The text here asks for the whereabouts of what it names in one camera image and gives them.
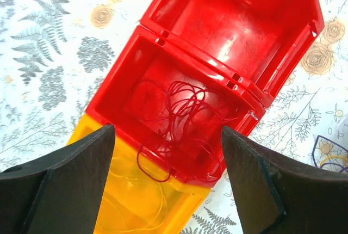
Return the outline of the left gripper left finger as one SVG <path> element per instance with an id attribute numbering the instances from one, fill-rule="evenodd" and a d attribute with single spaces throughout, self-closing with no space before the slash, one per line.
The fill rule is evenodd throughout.
<path id="1" fill-rule="evenodd" d="M 115 128 L 1 172 L 1 233 L 93 233 Z"/>

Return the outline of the red plastic bin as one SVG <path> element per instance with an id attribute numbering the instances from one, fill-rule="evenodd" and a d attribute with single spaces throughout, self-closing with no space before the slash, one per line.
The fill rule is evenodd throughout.
<path id="1" fill-rule="evenodd" d="M 197 136 L 212 148 L 207 169 L 213 187 L 226 165 L 221 131 L 227 126 L 249 134 L 265 110 L 250 93 L 149 30 L 135 29 L 124 50 L 88 105 L 86 113 L 112 124 L 119 137 L 135 147 L 148 141 L 160 147 L 141 118 L 166 115 L 196 124 Z"/>
<path id="2" fill-rule="evenodd" d="M 319 0 L 153 0 L 140 22 L 264 107 L 324 28 Z"/>

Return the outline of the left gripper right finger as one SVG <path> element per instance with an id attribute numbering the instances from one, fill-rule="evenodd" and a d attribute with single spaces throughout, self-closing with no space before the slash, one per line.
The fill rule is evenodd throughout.
<path id="1" fill-rule="evenodd" d="M 347 233 L 347 175 L 296 161 L 229 127 L 221 143 L 244 233 Z"/>

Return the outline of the yellow plastic bin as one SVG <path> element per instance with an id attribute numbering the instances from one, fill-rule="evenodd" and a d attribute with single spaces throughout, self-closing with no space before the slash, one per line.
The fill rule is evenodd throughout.
<path id="1" fill-rule="evenodd" d="M 179 233 L 210 192 L 213 151 L 196 124 L 166 115 L 140 122 L 162 144 L 116 137 L 96 233 Z"/>

